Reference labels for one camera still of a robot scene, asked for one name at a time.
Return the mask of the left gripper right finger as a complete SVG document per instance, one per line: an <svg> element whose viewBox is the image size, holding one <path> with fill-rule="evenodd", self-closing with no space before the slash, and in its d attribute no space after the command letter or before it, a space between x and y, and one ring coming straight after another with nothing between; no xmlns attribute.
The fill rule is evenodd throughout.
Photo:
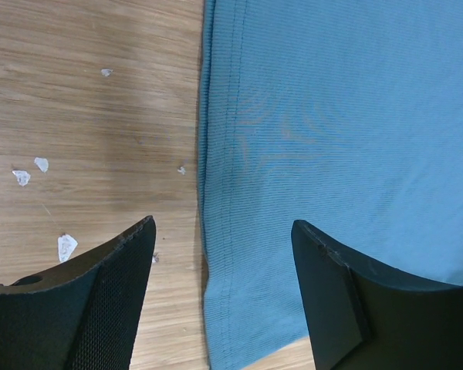
<svg viewBox="0 0 463 370"><path fill-rule="evenodd" d="M318 369L463 369L463 286L398 270L304 220L292 226Z"/></svg>

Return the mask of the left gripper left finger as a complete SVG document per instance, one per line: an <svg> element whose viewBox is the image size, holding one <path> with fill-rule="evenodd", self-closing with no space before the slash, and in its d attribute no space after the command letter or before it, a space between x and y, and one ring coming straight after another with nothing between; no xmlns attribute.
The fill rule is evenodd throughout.
<svg viewBox="0 0 463 370"><path fill-rule="evenodd" d="M148 216L67 262L0 284L0 369L128 369L155 240Z"/></svg>

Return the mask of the blue tank top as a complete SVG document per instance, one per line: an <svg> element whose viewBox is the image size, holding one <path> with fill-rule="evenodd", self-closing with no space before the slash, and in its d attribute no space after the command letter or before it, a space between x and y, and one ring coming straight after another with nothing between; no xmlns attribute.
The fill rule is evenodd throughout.
<svg viewBox="0 0 463 370"><path fill-rule="evenodd" d="M463 1L207 1L198 193L213 369L306 336L306 220L463 285Z"/></svg>

